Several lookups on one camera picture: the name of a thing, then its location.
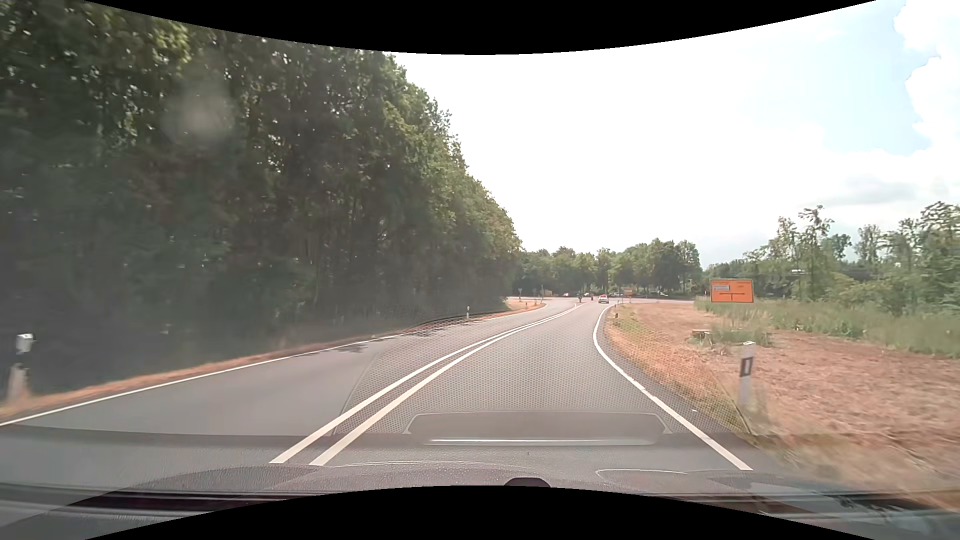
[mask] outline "bare soil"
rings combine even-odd
[[[525,306],[523,303],[517,303],[514,301],[512,304],[508,301],[509,311],[501,311],[499,313],[491,313],[487,315],[477,315],[470,317],[470,319],[491,319],[494,317],[501,317],[503,315],[510,315],[518,311],[532,310],[543,307],[543,304]],[[423,331],[430,330],[437,327],[447,326],[453,324],[450,321],[444,321],[442,323],[430,323],[426,325],[419,325],[412,327],[403,331],[402,333],[414,332],[414,331]],[[125,380],[115,380],[112,382],[105,382],[102,384],[96,384],[93,386],[88,386],[86,388],[81,388],[79,390],[72,390],[69,392],[60,392],[57,394],[46,394],[34,396],[28,395],[15,404],[3,404],[0,406],[0,420],[11,420],[15,418],[20,418],[24,416],[29,416],[31,414],[37,414],[44,411],[54,410],[64,406],[75,405],[83,403],[90,400],[96,400],[104,398],[106,396],[113,396],[116,394],[121,394],[123,392],[130,392],[133,390],[138,390],[142,388],[147,388],[150,386],[156,386],[159,384],[164,384],[166,382],[172,382],[177,380],[184,380],[191,377],[197,377],[199,375],[206,375],[211,373],[216,373],[224,371],[230,368],[255,364],[257,362],[263,362],[266,360],[272,360],[276,358],[283,358],[286,356],[295,356],[302,355],[304,353],[310,353],[312,351],[319,351],[321,349],[328,349],[330,347],[336,347],[338,345],[347,345],[348,343],[353,343],[358,340],[371,339],[374,337],[382,337],[388,335],[387,333],[370,335],[370,336],[354,336],[350,338],[340,339],[337,341],[331,341],[326,343],[311,343],[308,345],[303,345],[300,347],[282,349],[278,351],[271,351],[269,353],[264,353],[262,355],[253,355],[253,356],[243,356],[240,358],[232,358],[229,360],[222,360],[217,362],[210,362],[206,364],[201,364],[198,366],[179,369],[175,371],[169,371],[165,373],[152,373],[149,375],[142,375],[139,377],[133,377]]]
[[[756,350],[752,406],[736,411],[738,351],[690,338],[719,317],[692,303],[617,311],[634,321],[607,325],[621,354],[785,465],[960,509],[960,362],[773,330]]]

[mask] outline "windshield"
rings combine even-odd
[[[0,0],[0,492],[956,510],[958,6],[460,56]]]

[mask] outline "orange sign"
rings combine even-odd
[[[754,281],[710,280],[710,301],[751,304],[754,301]]]

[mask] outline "asphalt road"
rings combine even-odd
[[[288,358],[0,426],[0,483],[108,491],[227,467],[396,460],[509,462],[594,480],[594,471],[603,468],[776,469],[614,353],[598,321],[615,303],[548,299],[532,311]],[[412,453],[360,444],[364,437],[404,432],[419,413],[481,410],[649,412],[661,418],[667,434],[657,444],[630,448],[437,446]],[[11,519],[0,516],[0,525]]]

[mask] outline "sky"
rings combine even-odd
[[[957,0],[619,49],[393,54],[527,250],[687,239],[706,267],[805,207],[856,239],[960,203]]]

